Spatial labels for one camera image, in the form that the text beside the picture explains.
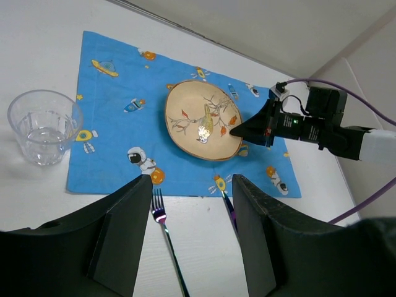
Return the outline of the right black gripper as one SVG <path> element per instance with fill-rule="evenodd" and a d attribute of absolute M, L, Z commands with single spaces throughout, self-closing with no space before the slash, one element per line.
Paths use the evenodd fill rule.
<path fill-rule="evenodd" d="M 323 145 L 333 118 L 333 112 L 308 116 L 286 113 L 275 106 L 275 100 L 268 99 L 257 114 L 232 128 L 230 135 L 265 147 L 271 147 L 276 137 Z"/>

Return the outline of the blue patterned cloth placemat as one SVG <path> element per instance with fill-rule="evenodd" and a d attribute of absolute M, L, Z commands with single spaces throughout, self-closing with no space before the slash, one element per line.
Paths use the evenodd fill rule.
<path fill-rule="evenodd" d="M 109 194 L 149 174 L 153 185 L 168 196 L 220 196 L 231 191 L 234 174 L 243 174 L 272 196 L 301 197 L 283 139 L 275 139 L 269 148 L 243 143 L 225 161 L 196 158 L 174 143 L 170 132 L 188 136 L 199 125 L 192 103 L 165 116 L 169 91 L 187 79 L 221 90 L 220 98 L 198 99 L 212 114 L 210 144 L 226 139 L 269 94 L 265 87 L 84 32 L 77 84 L 84 125 L 71 150 L 68 191 Z"/>

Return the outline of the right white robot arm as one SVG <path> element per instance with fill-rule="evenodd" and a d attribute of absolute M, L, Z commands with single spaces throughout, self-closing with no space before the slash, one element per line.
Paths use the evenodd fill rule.
<path fill-rule="evenodd" d="M 303 102 L 289 93 L 286 83 L 277 83 L 263 107 L 230 134 L 266 147 L 276 138 L 291 139 L 316 144 L 340 158 L 395 164 L 395 131 L 347 122 L 349 96 L 342 89 L 311 87 Z"/>

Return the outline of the iridescent fork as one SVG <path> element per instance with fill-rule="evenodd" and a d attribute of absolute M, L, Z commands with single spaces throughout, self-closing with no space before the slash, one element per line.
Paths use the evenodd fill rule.
<path fill-rule="evenodd" d="M 183 277 L 183 273 L 181 271 L 181 268 L 179 266 L 179 262 L 174 250 L 174 246 L 171 240 L 170 232 L 169 229 L 166 225 L 166 210 L 165 210 L 165 203 L 163 200 L 163 194 L 161 192 L 161 189 L 154 189 L 153 194 L 152 194 L 152 201 L 151 201 L 151 213 L 153 215 L 153 219 L 161 225 L 164 233 L 165 233 L 165 238 L 167 240 L 167 243 L 170 248 L 170 253 L 173 258 L 174 266 L 176 269 L 176 274 L 178 276 L 179 284 L 181 286 L 181 291 L 184 297 L 190 297 L 189 290 L 187 288 L 185 279 Z"/>

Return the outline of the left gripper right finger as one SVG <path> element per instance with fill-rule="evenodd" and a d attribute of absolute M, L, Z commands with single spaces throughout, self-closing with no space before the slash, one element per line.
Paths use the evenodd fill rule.
<path fill-rule="evenodd" d="M 249 296 L 394 296 L 395 219 L 342 227 L 232 180 Z"/>

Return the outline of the iridescent knife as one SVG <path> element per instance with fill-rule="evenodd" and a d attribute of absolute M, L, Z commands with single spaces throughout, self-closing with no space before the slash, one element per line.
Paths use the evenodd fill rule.
<path fill-rule="evenodd" d="M 238 236 L 238 227 L 236 224 L 235 210 L 234 210 L 233 204 L 231 203 L 231 201 L 230 201 L 229 197 L 227 196 L 227 194 L 225 193 L 225 191 L 221 191 L 221 193 L 222 193 L 223 201 L 226 205 L 226 208 L 227 208 L 230 220 L 231 220 L 231 224 L 233 225 L 234 232 L 235 232 L 236 236 Z"/>

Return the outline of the clear plastic cup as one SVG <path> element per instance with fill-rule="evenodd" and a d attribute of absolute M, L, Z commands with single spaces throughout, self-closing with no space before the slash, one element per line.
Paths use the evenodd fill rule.
<path fill-rule="evenodd" d="M 59 163 L 82 130 L 80 106 L 53 90 L 31 90 L 14 98 L 7 118 L 24 157 L 40 166 Z"/>

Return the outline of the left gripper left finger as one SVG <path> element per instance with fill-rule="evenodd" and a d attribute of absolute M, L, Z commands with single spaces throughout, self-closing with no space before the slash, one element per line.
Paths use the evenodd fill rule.
<path fill-rule="evenodd" d="M 2 296 L 132 296 L 153 185 L 116 192 L 31 229 L 1 233 Z"/>

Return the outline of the beige floral plate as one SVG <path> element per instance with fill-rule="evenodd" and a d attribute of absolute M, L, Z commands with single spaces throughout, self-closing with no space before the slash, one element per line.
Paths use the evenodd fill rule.
<path fill-rule="evenodd" d="M 242 138 L 232 136 L 241 124 L 241 113 L 219 87 L 199 80 L 168 85 L 165 123 L 171 140 L 184 152 L 203 160 L 233 158 Z"/>

